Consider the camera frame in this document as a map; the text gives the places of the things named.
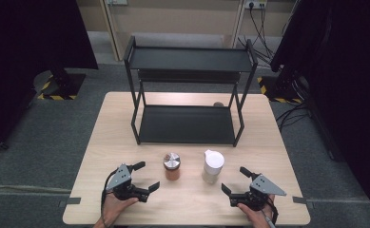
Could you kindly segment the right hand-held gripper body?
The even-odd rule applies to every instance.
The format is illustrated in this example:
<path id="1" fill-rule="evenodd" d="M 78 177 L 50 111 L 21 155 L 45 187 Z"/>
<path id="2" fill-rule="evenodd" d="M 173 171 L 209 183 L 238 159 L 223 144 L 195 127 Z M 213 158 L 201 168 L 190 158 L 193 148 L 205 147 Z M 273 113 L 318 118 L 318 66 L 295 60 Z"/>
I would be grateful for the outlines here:
<path id="1" fill-rule="evenodd" d="M 252 182 L 249 184 L 248 191 L 242 194 L 232 194 L 231 191 L 228 191 L 231 207 L 235 207 L 239 203 L 242 203 L 253 211 L 259 211 L 268 203 L 270 195 L 286 195 L 284 190 L 263 174 L 250 173 L 246 174 L 246 176 L 252 179 Z"/>

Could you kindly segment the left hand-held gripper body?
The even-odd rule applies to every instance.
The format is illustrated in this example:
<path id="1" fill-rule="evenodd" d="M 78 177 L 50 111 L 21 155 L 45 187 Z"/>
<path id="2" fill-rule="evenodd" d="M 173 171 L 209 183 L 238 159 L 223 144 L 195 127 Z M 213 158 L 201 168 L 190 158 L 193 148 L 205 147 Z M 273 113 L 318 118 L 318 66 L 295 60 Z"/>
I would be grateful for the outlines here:
<path id="1" fill-rule="evenodd" d="M 147 202 L 149 193 L 147 189 L 132 184 L 132 165 L 122 163 L 113 171 L 106 181 L 106 193 L 112 193 L 119 200 L 137 198 L 140 202 Z"/>

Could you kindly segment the red spice jar silver lid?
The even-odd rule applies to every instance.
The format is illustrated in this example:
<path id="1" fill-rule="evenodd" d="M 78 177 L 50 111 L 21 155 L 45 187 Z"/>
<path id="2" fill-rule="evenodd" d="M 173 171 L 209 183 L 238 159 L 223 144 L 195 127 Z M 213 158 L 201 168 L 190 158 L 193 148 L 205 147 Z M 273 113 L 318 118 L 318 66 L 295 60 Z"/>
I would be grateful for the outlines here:
<path id="1" fill-rule="evenodd" d="M 163 164 L 166 178 L 169 181 L 175 181 L 180 177 L 181 158 L 176 153 L 167 153 L 164 156 Z"/>

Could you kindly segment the white lidded spice jar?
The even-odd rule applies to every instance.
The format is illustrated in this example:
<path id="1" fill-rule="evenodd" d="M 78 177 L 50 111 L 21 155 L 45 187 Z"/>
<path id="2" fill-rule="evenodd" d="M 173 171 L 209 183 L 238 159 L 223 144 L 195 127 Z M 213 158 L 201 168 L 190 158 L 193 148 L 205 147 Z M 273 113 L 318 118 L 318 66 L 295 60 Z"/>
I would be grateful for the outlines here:
<path id="1" fill-rule="evenodd" d="M 217 181 L 224 167 L 224 155 L 218 151 L 206 150 L 204 152 L 204 170 L 202 177 L 205 182 L 213 184 Z"/>

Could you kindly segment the black metal two-tier shelf rack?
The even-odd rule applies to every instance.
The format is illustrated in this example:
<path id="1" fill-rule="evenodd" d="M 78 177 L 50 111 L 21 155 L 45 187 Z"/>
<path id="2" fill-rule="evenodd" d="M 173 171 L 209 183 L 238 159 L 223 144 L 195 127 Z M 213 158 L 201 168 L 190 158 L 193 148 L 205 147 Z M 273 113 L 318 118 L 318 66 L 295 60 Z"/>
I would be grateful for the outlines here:
<path id="1" fill-rule="evenodd" d="M 141 124 L 131 127 L 141 143 L 203 143 L 235 146 L 244 129 L 243 104 L 258 60 L 252 42 L 242 49 L 145 47 L 130 37 L 124 63 L 134 104 L 142 106 Z M 232 85 L 227 105 L 150 104 L 145 83 Z"/>

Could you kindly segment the person's left hand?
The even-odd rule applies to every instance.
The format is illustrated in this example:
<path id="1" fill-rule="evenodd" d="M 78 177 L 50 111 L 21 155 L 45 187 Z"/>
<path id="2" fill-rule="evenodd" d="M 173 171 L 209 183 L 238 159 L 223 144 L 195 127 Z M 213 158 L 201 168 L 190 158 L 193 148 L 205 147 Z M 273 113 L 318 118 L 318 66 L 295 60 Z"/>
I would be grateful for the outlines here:
<path id="1" fill-rule="evenodd" d="M 101 216 L 96 221 L 103 222 L 106 227 L 111 228 L 118 217 L 131 205 L 138 202 L 137 198 L 126 200 L 117 199 L 113 194 L 107 194 L 101 210 Z"/>

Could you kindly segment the person's right hand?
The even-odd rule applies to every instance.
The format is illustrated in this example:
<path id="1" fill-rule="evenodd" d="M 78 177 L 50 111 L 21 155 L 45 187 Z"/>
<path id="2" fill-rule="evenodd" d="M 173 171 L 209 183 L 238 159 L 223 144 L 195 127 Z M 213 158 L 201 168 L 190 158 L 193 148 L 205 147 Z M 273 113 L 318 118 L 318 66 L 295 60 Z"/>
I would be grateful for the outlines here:
<path id="1" fill-rule="evenodd" d="M 238 203 L 237 207 L 246 215 L 253 228 L 273 228 L 274 212 L 269 204 L 266 204 L 261 211 L 253 211 L 242 203 Z"/>

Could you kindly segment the grey tape strip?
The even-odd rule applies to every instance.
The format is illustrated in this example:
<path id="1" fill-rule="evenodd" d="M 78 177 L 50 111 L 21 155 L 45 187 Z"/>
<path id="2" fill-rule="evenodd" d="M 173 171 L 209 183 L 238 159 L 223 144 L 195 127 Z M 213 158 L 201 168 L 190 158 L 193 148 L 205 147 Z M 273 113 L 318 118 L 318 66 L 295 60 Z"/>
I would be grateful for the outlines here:
<path id="1" fill-rule="evenodd" d="M 69 204 L 80 204 L 81 198 L 68 198 L 66 200 L 60 200 L 58 203 L 59 208 L 65 208 Z"/>
<path id="2" fill-rule="evenodd" d="M 293 200 L 294 203 L 304 204 L 308 209 L 314 209 L 315 208 L 314 203 L 310 199 L 307 199 L 307 198 L 304 198 L 304 197 L 295 197 L 295 196 L 293 196 L 292 200 Z"/>

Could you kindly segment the stand base with striped tape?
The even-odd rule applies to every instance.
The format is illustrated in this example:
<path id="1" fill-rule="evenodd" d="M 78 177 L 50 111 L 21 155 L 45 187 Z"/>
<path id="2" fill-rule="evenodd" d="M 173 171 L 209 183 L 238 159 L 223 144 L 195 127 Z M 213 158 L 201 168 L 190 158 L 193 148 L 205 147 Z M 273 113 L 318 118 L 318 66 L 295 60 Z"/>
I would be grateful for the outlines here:
<path id="1" fill-rule="evenodd" d="M 279 88 L 276 85 L 277 78 L 274 76 L 261 76 L 257 78 L 261 93 L 271 102 L 297 103 L 301 104 L 302 99 L 290 85 L 287 88 Z"/>
<path id="2" fill-rule="evenodd" d="M 50 75 L 40 90 L 38 98 L 54 101 L 74 100 L 85 78 L 86 75 L 82 73 Z"/>

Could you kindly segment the black curtain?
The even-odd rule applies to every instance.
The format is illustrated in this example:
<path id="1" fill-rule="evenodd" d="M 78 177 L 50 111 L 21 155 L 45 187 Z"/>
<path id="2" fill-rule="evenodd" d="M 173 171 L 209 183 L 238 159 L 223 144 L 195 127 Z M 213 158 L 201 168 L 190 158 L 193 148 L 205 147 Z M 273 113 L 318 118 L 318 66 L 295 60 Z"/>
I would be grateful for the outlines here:
<path id="1" fill-rule="evenodd" d="M 300 0 L 270 66 L 278 90 L 307 81 L 331 152 L 370 199 L 370 0 Z"/>
<path id="2" fill-rule="evenodd" d="M 76 0 L 0 0 L 0 143 L 44 71 L 96 68 Z"/>

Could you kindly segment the white wall power socket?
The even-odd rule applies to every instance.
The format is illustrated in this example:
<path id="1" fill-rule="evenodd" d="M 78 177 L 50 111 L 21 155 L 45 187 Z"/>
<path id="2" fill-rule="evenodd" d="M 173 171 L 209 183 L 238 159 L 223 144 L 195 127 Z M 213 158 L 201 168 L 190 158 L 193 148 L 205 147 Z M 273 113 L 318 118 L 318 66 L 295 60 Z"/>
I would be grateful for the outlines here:
<path id="1" fill-rule="evenodd" d="M 264 10 L 267 0 L 245 0 L 244 7 L 249 10 Z"/>

